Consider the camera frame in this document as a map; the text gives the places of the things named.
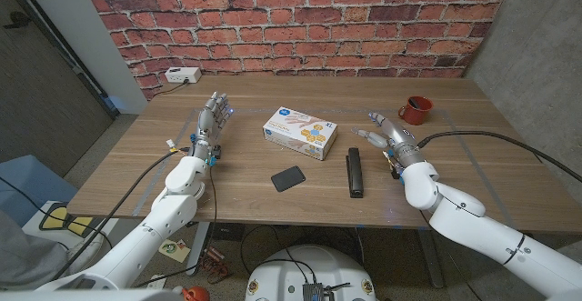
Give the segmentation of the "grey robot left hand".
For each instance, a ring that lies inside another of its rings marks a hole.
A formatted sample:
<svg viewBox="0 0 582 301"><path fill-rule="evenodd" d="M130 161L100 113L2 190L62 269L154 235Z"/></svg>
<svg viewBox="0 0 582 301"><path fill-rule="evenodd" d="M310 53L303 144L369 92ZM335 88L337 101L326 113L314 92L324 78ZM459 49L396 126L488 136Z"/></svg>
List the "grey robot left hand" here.
<svg viewBox="0 0 582 301"><path fill-rule="evenodd" d="M230 107L227 94L214 92L198 116L196 131L191 135L190 156L209 162L213 150L218 146L222 129L234 110Z"/></svg>

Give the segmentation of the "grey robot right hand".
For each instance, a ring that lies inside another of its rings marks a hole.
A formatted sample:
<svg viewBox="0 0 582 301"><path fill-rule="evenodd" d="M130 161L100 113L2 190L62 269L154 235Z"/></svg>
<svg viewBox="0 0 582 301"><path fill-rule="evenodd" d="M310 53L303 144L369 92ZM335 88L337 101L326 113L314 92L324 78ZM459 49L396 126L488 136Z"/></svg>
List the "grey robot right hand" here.
<svg viewBox="0 0 582 301"><path fill-rule="evenodd" d="M370 113L369 117L381 128L382 135L357 127L353 127L351 131L383 151L392 150L392 157L404 168L426 161L416 145L414 136L403 126L393 123L379 113Z"/></svg>

